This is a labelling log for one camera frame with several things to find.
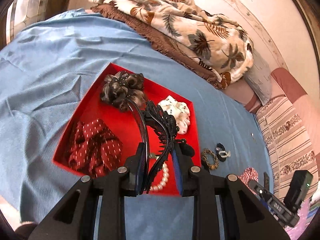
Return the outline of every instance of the metal screw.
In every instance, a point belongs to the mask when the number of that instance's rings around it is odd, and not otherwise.
[[[121,166],[121,167],[118,168],[118,172],[119,173],[125,173],[126,171],[127,171],[127,168],[124,167],[124,166]]]
[[[194,173],[197,173],[197,172],[199,172],[201,169],[200,169],[200,167],[198,167],[198,166],[192,166],[191,167],[191,171],[192,172],[194,172]]]
[[[90,176],[88,176],[88,175],[84,175],[81,177],[82,182],[88,182],[89,180],[90,180]]]
[[[238,179],[238,177],[234,174],[228,175],[228,180],[230,180],[230,181],[236,181],[237,179]]]
[[[159,159],[159,156],[156,156],[156,154],[154,154],[154,153],[150,153],[150,155],[149,155],[149,157],[150,157],[150,159]]]

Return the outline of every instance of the white patterned scrunchie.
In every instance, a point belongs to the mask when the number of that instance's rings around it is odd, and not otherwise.
[[[158,103],[163,111],[167,111],[176,119],[177,126],[179,127],[178,134],[186,134],[188,126],[190,125],[190,110],[184,102],[178,102],[172,96],[167,96],[165,100]]]

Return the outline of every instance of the red box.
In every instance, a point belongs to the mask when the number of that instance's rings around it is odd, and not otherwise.
[[[83,176],[84,174],[78,171],[74,171],[68,167],[68,150],[69,150],[69,139],[71,136],[71,130],[75,123],[82,121],[84,123],[90,122],[94,119],[101,118],[105,124],[110,128],[110,130],[119,137],[123,143],[121,165],[124,164],[127,157],[132,156],[136,153],[138,143],[141,142],[141,136],[139,128],[135,122],[134,117],[130,112],[121,113],[118,109],[113,106],[107,105],[100,100],[100,92],[104,85],[104,78],[107,74],[115,75],[117,72],[125,70],[118,65],[110,63],[97,80],[92,84],[84,98],[81,100],[80,104],[73,113],[71,119],[69,120],[67,127],[63,135],[60,138],[58,146],[54,152],[53,163],[55,163],[60,168],[63,168],[75,175]],[[177,139],[185,138],[187,143],[191,145],[195,150],[195,156],[192,158],[194,165],[201,166],[200,150],[198,143],[198,132],[196,124],[196,115],[191,101],[185,99],[184,97],[170,91],[169,89],[160,86],[157,83],[145,78],[144,79],[144,92],[148,96],[149,100],[152,100],[155,104],[158,104],[161,100],[164,100],[168,95],[171,95],[179,102],[185,102],[190,109],[190,126],[188,127],[188,132],[185,135],[177,136]],[[153,129],[148,127],[149,142],[150,142],[150,152],[158,154],[161,150],[158,137],[155,135]],[[152,167],[155,160],[150,160],[149,168]],[[152,194],[162,194],[162,195],[178,195],[176,188],[176,183],[174,180],[174,171],[171,155],[166,162],[169,168],[169,181],[163,190],[159,192],[151,192]],[[158,184],[162,179],[162,172],[160,171],[156,176],[152,185]]]

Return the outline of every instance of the bed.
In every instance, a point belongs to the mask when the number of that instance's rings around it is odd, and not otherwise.
[[[40,222],[79,179],[56,167],[52,155],[79,101],[109,62],[194,103],[201,150],[222,143],[231,151],[212,174],[240,175],[253,167],[261,183],[264,172],[272,177],[254,114],[154,51],[124,23],[72,10],[28,26],[0,52],[0,195],[22,221]],[[142,195],[126,198],[125,209],[127,239],[191,238],[192,198]]]

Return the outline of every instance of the black pearl hair tie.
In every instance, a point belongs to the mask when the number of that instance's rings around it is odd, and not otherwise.
[[[221,143],[218,143],[216,146],[216,154],[221,162],[225,162],[226,159],[231,156],[230,151],[226,152],[225,147]]]

